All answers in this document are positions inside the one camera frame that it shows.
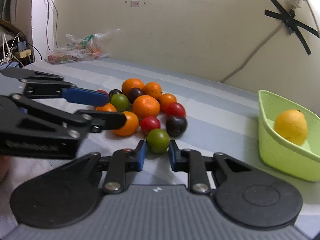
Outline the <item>dark plum back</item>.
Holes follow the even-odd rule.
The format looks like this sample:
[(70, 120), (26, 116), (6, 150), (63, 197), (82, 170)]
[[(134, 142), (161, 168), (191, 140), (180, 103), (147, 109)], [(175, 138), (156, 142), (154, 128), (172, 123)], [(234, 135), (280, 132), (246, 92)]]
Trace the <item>dark plum back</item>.
[(131, 104), (134, 103), (134, 101), (139, 97), (139, 96), (142, 96), (143, 95), (143, 91), (138, 88), (138, 87), (135, 87), (135, 88), (131, 88), (129, 93), (128, 93), (128, 100)]

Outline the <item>green tomato back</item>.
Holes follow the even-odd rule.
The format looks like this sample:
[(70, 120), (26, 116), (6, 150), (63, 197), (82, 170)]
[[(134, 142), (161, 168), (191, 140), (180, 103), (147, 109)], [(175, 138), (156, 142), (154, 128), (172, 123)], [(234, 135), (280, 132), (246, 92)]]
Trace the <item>green tomato back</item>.
[(114, 94), (110, 100), (118, 112), (126, 111), (129, 107), (129, 100), (124, 94)]

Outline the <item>yellow lemon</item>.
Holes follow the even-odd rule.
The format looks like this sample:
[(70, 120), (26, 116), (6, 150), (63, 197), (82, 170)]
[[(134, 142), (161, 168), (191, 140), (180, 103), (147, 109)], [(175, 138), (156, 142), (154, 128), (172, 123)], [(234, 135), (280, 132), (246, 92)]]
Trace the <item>yellow lemon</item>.
[(278, 115), (273, 129), (281, 137), (298, 146), (303, 145), (308, 137), (306, 118), (296, 109), (289, 109)]

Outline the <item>small wall sticker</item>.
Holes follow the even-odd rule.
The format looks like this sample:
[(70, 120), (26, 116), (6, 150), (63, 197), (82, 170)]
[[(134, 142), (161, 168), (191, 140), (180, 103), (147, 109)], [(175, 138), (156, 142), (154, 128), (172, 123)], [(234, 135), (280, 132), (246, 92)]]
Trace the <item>small wall sticker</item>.
[(139, 1), (131, 1), (130, 6), (132, 8), (138, 8), (139, 7)]

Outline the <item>clear plastic bag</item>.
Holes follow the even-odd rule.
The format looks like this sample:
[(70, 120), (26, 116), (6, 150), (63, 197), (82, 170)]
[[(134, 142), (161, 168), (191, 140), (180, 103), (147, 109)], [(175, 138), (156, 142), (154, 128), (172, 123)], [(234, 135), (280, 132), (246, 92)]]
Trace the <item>clear plastic bag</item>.
[(46, 51), (46, 61), (50, 64), (64, 64), (108, 58), (111, 41), (119, 32), (119, 28), (112, 29), (85, 38), (76, 38), (71, 34), (66, 34), (68, 42), (63, 46)]

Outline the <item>large centre tangerine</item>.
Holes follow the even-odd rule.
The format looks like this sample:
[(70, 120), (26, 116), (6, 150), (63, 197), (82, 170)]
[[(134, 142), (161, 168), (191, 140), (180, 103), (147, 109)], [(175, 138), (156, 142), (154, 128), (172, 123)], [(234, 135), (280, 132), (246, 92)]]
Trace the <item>large centre tangerine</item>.
[(148, 116), (157, 117), (160, 113), (161, 107), (159, 102), (148, 95), (142, 95), (136, 98), (132, 104), (132, 112), (140, 119)]

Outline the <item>green tomato front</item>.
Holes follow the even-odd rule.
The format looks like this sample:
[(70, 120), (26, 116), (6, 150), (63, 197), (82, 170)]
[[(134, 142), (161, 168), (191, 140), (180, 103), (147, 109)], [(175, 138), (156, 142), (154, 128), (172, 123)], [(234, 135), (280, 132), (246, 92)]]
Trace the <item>green tomato front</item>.
[(169, 142), (170, 137), (163, 129), (153, 129), (146, 137), (147, 148), (154, 154), (164, 153), (169, 146)]

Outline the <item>orange tangerine under finger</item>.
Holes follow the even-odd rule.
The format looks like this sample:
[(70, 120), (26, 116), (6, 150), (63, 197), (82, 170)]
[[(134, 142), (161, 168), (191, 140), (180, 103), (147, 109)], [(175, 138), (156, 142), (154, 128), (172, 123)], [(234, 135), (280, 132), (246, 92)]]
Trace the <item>orange tangerine under finger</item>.
[(139, 118), (135, 113), (129, 111), (124, 111), (123, 113), (126, 116), (125, 125), (120, 129), (113, 130), (113, 133), (121, 137), (127, 137), (134, 134), (139, 128)]

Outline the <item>small dark plum left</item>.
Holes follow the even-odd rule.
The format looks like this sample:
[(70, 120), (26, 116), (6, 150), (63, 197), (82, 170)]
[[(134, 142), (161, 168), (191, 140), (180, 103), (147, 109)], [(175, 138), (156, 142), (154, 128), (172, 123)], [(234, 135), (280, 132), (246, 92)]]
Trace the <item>small dark plum left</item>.
[(112, 96), (116, 95), (116, 94), (121, 94), (122, 91), (119, 90), (119, 89), (112, 89), (110, 92), (109, 92), (109, 97), (112, 98)]

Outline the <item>red tomato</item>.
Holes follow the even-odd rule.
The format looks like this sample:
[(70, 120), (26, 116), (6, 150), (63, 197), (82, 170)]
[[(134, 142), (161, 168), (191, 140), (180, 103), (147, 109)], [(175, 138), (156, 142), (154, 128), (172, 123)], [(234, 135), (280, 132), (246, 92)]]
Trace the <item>red tomato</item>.
[(148, 134), (153, 129), (160, 129), (161, 123), (154, 116), (147, 116), (140, 120), (140, 129), (143, 134)]
[(178, 102), (172, 102), (170, 103), (166, 109), (165, 112), (166, 116), (180, 116), (180, 117), (186, 117), (186, 111), (185, 108)]

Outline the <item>red tomato front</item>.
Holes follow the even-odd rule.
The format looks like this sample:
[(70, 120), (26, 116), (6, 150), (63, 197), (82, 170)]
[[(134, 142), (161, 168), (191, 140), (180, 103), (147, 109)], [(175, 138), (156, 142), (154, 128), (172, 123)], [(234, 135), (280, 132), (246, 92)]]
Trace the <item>red tomato front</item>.
[(148, 134), (153, 129), (160, 129), (161, 123), (154, 116), (147, 116), (140, 120), (140, 129), (143, 134)]

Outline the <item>green plastic basket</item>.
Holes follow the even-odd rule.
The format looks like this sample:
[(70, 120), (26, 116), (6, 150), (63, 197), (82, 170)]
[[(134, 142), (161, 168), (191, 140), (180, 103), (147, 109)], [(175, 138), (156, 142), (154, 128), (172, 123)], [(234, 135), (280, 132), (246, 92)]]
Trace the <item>green plastic basket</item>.
[[(293, 177), (319, 181), (319, 117), (303, 106), (282, 96), (260, 90), (258, 138), (260, 159), (269, 167)], [(295, 145), (273, 130), (282, 112), (300, 110), (308, 125), (308, 138), (302, 146)]]

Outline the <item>red tomato right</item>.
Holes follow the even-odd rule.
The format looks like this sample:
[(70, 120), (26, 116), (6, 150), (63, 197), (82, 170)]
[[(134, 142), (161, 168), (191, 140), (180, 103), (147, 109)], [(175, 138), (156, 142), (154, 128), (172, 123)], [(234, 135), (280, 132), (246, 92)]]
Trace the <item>red tomato right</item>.
[(185, 108), (178, 102), (172, 102), (170, 103), (166, 109), (165, 112), (166, 116), (180, 116), (180, 117), (186, 117), (186, 111)]

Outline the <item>beige power adapter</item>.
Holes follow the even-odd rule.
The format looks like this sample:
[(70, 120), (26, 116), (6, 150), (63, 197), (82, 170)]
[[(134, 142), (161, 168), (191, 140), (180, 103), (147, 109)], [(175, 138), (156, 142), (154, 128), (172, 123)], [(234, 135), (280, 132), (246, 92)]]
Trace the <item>beige power adapter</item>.
[(32, 53), (30, 49), (25, 49), (25, 50), (13, 53), (13, 55), (18, 59), (23, 59), (25, 57), (30, 57)]

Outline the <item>left small tangerine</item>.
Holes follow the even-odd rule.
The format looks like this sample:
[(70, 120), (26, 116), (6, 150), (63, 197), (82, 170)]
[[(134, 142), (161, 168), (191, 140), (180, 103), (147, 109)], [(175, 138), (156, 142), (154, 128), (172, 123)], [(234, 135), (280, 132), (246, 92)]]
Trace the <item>left small tangerine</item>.
[(117, 112), (116, 107), (112, 105), (111, 103), (107, 103), (103, 106), (98, 106), (95, 108), (96, 111), (101, 111), (101, 112)]

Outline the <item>dark plum front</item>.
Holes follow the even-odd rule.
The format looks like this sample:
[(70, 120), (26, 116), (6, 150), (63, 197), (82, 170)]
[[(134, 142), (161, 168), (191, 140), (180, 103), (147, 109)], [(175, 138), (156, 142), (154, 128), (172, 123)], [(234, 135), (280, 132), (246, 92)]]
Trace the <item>dark plum front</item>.
[(182, 116), (169, 116), (165, 122), (168, 135), (171, 137), (180, 137), (187, 129), (188, 122)]

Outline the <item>black tape cross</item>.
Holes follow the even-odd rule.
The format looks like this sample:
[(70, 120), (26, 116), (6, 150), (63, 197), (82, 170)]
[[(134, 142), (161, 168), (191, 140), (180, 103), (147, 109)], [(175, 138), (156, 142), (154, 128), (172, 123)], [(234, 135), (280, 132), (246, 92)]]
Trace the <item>black tape cross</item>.
[(265, 16), (275, 18), (278, 20), (281, 20), (289, 30), (289, 33), (295, 33), (298, 39), (300, 40), (304, 50), (306, 51), (307, 55), (311, 55), (311, 50), (302, 35), (302, 33), (299, 30), (299, 27), (302, 29), (308, 31), (309, 33), (315, 35), (317, 38), (319, 38), (319, 32), (316, 29), (313, 29), (312, 27), (298, 21), (295, 19), (295, 11), (290, 10), (287, 11), (277, 0), (270, 0), (273, 5), (276, 7), (278, 12), (270, 11), (265, 9)]

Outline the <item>small right tangerine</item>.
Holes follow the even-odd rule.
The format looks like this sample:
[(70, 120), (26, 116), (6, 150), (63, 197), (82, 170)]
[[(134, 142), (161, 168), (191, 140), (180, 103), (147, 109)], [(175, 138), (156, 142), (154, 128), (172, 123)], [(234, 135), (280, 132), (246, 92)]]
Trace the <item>small right tangerine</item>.
[(161, 112), (164, 113), (171, 103), (177, 102), (177, 99), (173, 94), (165, 93), (158, 98), (158, 101), (161, 107)]

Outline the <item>green tomato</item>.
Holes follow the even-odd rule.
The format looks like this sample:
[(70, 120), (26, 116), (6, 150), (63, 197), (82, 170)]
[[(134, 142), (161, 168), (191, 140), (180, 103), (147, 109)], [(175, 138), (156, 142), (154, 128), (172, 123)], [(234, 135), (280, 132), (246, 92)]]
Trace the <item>green tomato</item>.
[(129, 107), (129, 100), (124, 94), (114, 94), (110, 100), (118, 112), (126, 111)]
[(169, 146), (169, 142), (170, 137), (163, 129), (153, 129), (146, 137), (147, 148), (154, 154), (164, 153)]

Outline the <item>small tangerine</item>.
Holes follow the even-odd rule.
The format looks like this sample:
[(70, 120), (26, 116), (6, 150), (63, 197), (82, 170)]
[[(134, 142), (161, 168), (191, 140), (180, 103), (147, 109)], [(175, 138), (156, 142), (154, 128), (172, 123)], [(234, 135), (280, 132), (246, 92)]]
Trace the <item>small tangerine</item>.
[(177, 99), (173, 94), (165, 93), (158, 98), (158, 101), (161, 107), (161, 112), (164, 113), (171, 103), (177, 102)]
[(98, 106), (95, 108), (96, 111), (101, 111), (101, 112), (117, 112), (116, 107), (112, 105), (111, 103), (107, 103), (103, 106)]

